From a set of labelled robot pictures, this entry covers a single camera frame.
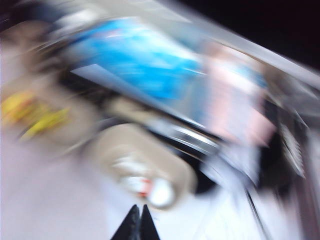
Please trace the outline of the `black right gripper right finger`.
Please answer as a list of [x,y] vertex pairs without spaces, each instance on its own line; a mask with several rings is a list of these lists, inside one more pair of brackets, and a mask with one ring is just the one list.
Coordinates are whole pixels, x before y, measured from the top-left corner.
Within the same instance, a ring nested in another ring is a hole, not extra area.
[[141,240],[160,240],[151,213],[146,204],[143,206],[140,218],[139,237]]

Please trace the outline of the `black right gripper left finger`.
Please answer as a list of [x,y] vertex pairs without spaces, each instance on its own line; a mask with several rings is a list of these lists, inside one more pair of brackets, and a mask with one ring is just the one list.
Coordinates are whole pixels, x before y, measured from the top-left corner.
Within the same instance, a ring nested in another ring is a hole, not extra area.
[[113,234],[111,240],[138,240],[139,228],[140,209],[134,204]]

